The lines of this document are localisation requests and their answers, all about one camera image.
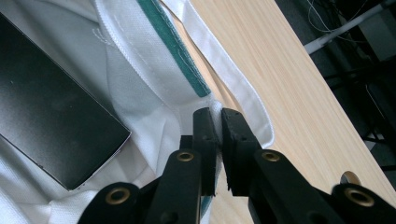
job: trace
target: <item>green tape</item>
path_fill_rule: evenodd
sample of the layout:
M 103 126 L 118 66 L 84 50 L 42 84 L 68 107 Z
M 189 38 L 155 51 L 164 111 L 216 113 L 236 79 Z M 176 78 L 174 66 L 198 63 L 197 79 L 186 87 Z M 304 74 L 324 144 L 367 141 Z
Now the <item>green tape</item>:
M 195 93 L 199 97 L 207 96 L 210 93 L 210 89 L 207 87 L 201 73 L 192 61 L 180 36 L 177 34 L 172 22 L 169 21 L 158 0 L 138 0 L 137 2 L 165 46 L 171 52 L 177 66 L 189 81 Z

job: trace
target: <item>wood grain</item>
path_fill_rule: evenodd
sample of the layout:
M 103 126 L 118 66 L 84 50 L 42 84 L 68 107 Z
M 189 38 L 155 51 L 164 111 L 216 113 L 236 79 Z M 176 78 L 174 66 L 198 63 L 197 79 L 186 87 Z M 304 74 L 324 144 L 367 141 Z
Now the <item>wood grain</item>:
M 330 192 L 343 172 L 351 171 L 364 187 L 396 205 L 396 192 L 274 1 L 192 3 L 262 98 L 275 128 L 272 149 L 284 153 L 318 189 Z M 178 25 L 215 95 L 238 108 Z M 222 174 L 211 223 L 251 223 L 247 201 L 231 197 L 224 178 Z

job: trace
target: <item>round hole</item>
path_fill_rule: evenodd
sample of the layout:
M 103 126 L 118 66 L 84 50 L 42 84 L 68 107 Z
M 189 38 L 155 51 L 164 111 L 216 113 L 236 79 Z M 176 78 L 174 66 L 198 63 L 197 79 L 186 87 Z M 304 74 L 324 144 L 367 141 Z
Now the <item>round hole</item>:
M 315 224 L 326 224 L 326 223 L 328 223 L 327 218 L 325 216 L 323 216 L 319 212 L 310 212 L 308 214 L 308 218 L 311 221 L 311 223 L 315 223 Z
M 177 159 L 180 161 L 191 161 L 194 155 L 190 152 L 180 152 L 177 154 Z
M 161 223 L 163 224 L 173 224 L 177 223 L 178 215 L 175 212 L 164 212 L 161 215 Z
M 359 178 L 351 171 L 346 171 L 341 175 L 340 184 L 356 184 L 361 185 Z
M 280 157 L 273 152 L 264 152 L 262 157 L 268 161 L 279 161 Z
M 371 207 L 375 203 L 373 197 L 358 189 L 345 189 L 345 195 L 353 203 L 364 207 Z
M 115 188 L 112 189 L 106 196 L 106 202 L 108 204 L 117 205 L 120 203 L 124 203 L 129 196 L 131 196 L 131 192 L 126 188 Z

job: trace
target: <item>light wood surface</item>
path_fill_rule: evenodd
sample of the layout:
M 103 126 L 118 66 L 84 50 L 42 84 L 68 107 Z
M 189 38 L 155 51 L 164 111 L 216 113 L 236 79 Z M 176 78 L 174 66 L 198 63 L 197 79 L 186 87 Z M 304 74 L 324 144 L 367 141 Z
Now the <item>light wood surface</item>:
M 316 188 L 331 192 L 345 171 L 396 206 L 396 193 L 272 0 L 191 0 L 264 102 L 274 124 L 270 147 L 285 154 Z M 179 29 L 215 95 L 238 108 Z M 247 200 L 233 198 L 222 174 L 210 223 L 251 223 Z

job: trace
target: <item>white bag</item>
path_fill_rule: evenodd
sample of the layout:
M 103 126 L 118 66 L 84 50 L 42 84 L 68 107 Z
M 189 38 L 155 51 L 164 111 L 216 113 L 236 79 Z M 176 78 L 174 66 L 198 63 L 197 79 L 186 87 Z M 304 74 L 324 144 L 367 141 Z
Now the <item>white bag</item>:
M 244 75 L 189 1 L 164 2 L 233 93 L 262 147 L 269 147 L 271 122 Z M 77 223 L 103 187 L 120 181 L 145 186 L 162 174 L 180 136 L 192 134 L 199 108 L 211 109 L 221 135 L 221 104 L 166 10 L 157 0 L 0 1 L 0 11 L 132 133 L 118 155 L 73 191 L 0 139 L 0 223 Z

